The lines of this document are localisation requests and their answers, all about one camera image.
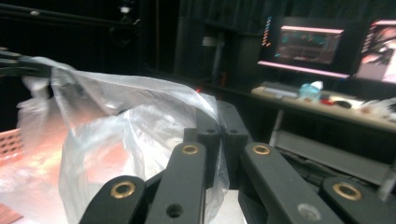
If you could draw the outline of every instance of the screw hole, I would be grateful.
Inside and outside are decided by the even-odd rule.
[[[130,189],[131,189],[130,186],[121,185],[121,186],[119,186],[119,187],[116,189],[116,191],[117,191],[117,193],[126,193],[126,192],[128,192]]]
[[[180,204],[174,203],[166,209],[166,214],[171,218],[180,217],[183,214],[183,208]]]
[[[340,190],[341,190],[342,192],[344,192],[345,194],[350,195],[350,196],[355,196],[355,195],[357,195],[356,191],[354,191],[354,190],[352,190],[352,189],[350,189],[350,188],[347,188],[347,187],[345,187],[345,186],[340,187]]]
[[[297,209],[302,217],[310,221],[319,221],[321,220],[321,214],[319,210],[308,203],[300,203],[297,206]]]

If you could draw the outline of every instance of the small object on desk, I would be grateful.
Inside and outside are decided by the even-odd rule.
[[[395,104],[396,98],[383,101],[373,100],[362,104],[360,112],[380,119],[388,119],[389,115],[394,112],[393,107]]]
[[[336,102],[336,101],[345,101],[351,104],[352,109],[360,109],[361,105],[364,103],[363,100],[359,100],[356,98],[350,98],[348,96],[338,96],[338,95],[332,95],[330,96],[329,100]]]
[[[321,99],[320,103],[323,104],[323,105],[334,105],[334,102],[330,101],[328,99]]]
[[[343,108],[346,108],[346,109],[350,109],[352,107],[352,104],[350,104],[347,101],[334,101],[334,104],[335,105],[339,105],[339,106],[341,106]]]
[[[311,84],[305,83],[299,90],[299,96],[307,102],[318,102],[322,87],[323,83],[321,81],[316,81]]]

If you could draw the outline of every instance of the desk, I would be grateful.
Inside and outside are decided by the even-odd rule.
[[[280,129],[280,126],[284,110],[314,114],[327,119],[337,119],[343,121],[345,124],[354,124],[362,128],[375,130],[376,132],[395,134],[395,136],[396,123],[388,122],[384,119],[372,118],[363,115],[359,111],[345,109],[338,105],[328,106],[308,103],[287,96],[277,97],[272,93],[264,91],[264,87],[253,89],[251,93],[261,98],[264,102],[278,106],[276,124],[271,134],[271,146],[285,149],[309,160],[320,162],[333,169],[377,184],[381,186],[379,190],[381,192],[386,191],[386,193],[389,193],[393,188],[395,180],[389,183],[389,177],[394,176],[394,164],[389,165],[363,158],[362,156],[346,152],[339,148],[330,147],[301,137],[298,134],[285,132]]]

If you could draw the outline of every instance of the computer monitor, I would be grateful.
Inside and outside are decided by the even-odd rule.
[[[268,17],[258,64],[346,78],[361,61],[367,23]]]
[[[362,48],[357,78],[396,83],[396,21],[375,21]]]

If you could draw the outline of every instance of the transparent plastic bag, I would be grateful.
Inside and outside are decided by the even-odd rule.
[[[145,180],[166,167],[185,128],[194,128],[195,110],[219,123],[216,101],[173,82],[54,66],[51,87],[69,134],[63,147],[59,191],[69,223],[78,223],[97,191],[111,178]],[[222,149],[214,186],[207,191],[205,223],[215,217],[228,190]]]
[[[26,122],[19,121],[22,134],[33,130],[40,132],[35,150],[0,167],[0,203],[23,215],[18,223],[67,223],[58,190],[62,145],[67,130],[55,99],[48,99],[46,105],[46,120],[42,126],[24,130],[24,124],[30,121],[32,125],[36,120],[27,116]]]
[[[369,101],[361,105],[360,112],[380,119],[388,119],[392,111],[390,105],[396,104],[396,98],[383,101]]]
[[[37,147],[43,125],[47,121],[49,110],[47,86],[50,80],[42,77],[23,77],[22,81],[32,93],[33,98],[17,105],[19,109],[17,127],[23,129],[21,132],[23,152],[30,153]]]

